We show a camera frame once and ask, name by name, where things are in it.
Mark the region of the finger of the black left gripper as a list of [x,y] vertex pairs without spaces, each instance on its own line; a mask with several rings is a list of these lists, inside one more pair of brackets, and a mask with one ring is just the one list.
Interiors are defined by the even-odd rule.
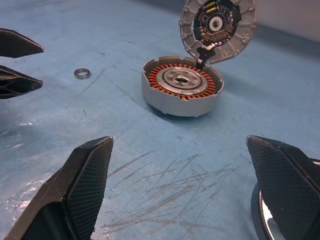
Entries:
[[22,96],[42,86],[43,81],[0,65],[0,100]]
[[11,29],[0,28],[0,57],[20,58],[40,54],[44,47]]

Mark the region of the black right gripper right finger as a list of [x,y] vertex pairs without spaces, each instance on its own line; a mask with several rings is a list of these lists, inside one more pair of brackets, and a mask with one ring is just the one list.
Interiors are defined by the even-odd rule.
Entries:
[[249,135],[262,198],[285,240],[320,240],[320,160],[298,147]]

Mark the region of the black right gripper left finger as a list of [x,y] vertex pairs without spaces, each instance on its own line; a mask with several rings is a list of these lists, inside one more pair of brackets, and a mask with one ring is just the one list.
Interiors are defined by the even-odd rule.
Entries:
[[108,177],[114,140],[76,147],[39,188],[3,240],[91,240]]

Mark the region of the round grey black object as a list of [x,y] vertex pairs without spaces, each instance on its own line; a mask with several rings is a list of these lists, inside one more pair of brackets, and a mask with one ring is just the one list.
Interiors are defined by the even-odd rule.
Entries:
[[142,68],[141,90],[146,102],[163,114],[199,117],[217,105],[224,87],[211,66],[196,68],[190,57],[162,56]]

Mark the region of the silver motor cover circuit board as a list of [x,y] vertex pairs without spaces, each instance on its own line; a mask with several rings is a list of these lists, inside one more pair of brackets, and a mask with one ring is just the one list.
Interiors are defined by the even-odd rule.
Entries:
[[186,0],[179,20],[185,51],[207,65],[238,56],[256,27],[255,0]]

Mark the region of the shiny silver round disc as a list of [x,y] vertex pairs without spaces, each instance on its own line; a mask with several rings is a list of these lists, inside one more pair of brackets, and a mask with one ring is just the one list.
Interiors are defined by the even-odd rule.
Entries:
[[250,211],[258,240],[285,240],[263,200],[258,183],[255,184],[252,191]]

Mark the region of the blue plastic table cover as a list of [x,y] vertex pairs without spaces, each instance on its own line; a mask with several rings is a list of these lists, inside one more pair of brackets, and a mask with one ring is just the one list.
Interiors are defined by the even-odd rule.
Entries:
[[224,88],[200,117],[144,100],[142,68],[185,57],[186,0],[0,0],[0,27],[44,47],[0,58],[43,81],[0,100],[0,240],[81,144],[112,136],[92,240],[258,240],[248,135],[320,159],[320,0],[256,0],[248,47],[218,63]]

